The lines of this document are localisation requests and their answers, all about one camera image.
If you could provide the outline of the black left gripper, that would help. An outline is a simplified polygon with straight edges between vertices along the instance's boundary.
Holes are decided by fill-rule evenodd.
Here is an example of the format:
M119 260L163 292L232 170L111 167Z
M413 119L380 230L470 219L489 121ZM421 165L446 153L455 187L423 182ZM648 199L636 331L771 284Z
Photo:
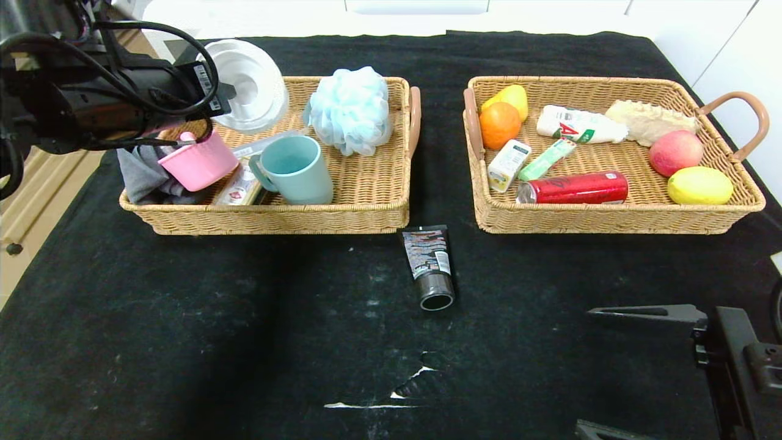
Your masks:
M236 98L236 89L231 84L213 81L206 62L185 62L153 73L156 77L147 89L148 97L153 104L164 108L166 114L191 108L176 115L188 122L231 114L230 101Z

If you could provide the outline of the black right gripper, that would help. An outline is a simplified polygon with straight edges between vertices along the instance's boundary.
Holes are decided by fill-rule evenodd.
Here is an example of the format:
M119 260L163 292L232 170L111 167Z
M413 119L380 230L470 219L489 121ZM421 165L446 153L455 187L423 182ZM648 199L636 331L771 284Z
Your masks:
M716 307L710 321L693 304L594 307L586 314L689 325L693 361L706 369L718 437L781 438L781 348L760 342L745 310ZM575 433L578 439L653 439L582 419Z

